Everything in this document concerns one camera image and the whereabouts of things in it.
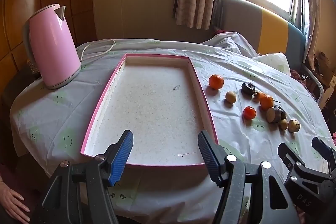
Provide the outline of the person's left hand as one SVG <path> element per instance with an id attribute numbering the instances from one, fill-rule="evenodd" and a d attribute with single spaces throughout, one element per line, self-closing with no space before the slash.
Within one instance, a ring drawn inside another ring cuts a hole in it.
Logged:
<path id="1" fill-rule="evenodd" d="M 5 212 L 13 219 L 21 223 L 29 223 L 30 217 L 27 215 L 30 210 L 23 203 L 25 200 L 22 195 L 12 190 L 7 184 L 1 181 L 1 206 Z"/>

